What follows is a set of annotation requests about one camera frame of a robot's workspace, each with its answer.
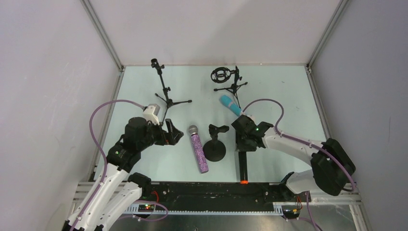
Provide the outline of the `black microphone orange end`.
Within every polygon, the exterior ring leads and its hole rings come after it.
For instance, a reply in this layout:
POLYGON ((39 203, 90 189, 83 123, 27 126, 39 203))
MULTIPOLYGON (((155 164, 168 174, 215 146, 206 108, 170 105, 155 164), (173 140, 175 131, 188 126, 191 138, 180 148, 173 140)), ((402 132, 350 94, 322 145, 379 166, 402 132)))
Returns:
POLYGON ((247 153, 238 152, 240 184, 248 184, 247 153))

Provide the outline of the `black round base stand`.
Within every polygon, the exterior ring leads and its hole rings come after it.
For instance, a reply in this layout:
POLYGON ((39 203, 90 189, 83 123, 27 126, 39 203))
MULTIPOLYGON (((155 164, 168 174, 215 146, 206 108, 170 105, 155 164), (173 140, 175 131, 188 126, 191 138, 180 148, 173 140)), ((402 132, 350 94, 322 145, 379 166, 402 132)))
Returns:
POLYGON ((211 162, 218 162, 226 155, 225 144, 218 139, 219 133, 226 133, 229 131, 229 126, 223 125, 217 127, 213 124, 209 125, 209 134, 211 140, 207 141, 203 146, 204 156, 211 162))

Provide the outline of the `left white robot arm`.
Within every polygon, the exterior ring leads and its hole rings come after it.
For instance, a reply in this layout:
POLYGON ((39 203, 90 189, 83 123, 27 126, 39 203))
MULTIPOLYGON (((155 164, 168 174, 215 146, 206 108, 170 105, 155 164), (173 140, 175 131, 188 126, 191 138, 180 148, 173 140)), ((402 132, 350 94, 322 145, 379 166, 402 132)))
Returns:
POLYGON ((109 150, 104 170, 77 210, 65 221, 64 231, 107 231, 126 208, 152 191, 152 180, 130 171, 141 152, 152 145, 176 145, 184 133, 171 119, 167 130, 142 117, 131 118, 125 132, 109 150))

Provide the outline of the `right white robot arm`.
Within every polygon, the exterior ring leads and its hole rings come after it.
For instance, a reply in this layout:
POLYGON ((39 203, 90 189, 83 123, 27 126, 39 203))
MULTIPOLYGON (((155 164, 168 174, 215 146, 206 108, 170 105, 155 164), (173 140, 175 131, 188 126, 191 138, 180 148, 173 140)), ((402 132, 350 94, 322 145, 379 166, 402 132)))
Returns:
POLYGON ((335 139, 303 140, 285 134, 267 122, 257 125, 246 115, 239 116, 232 127, 236 132, 238 151, 255 152, 258 148, 277 150, 311 167, 303 172, 290 172, 281 180, 279 186, 290 194, 322 190, 338 196, 345 185, 352 181, 351 176, 356 167, 335 139))

